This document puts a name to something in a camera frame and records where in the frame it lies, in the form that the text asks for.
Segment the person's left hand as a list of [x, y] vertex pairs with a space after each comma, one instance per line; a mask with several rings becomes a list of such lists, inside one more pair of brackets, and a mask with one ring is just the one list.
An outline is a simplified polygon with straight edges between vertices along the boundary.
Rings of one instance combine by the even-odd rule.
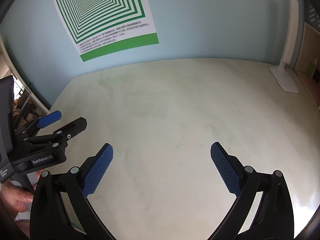
[[9, 180], [1, 185], [1, 200], [12, 217], [27, 211], [28, 208], [25, 204], [32, 203], [33, 197], [33, 194], [15, 187]]

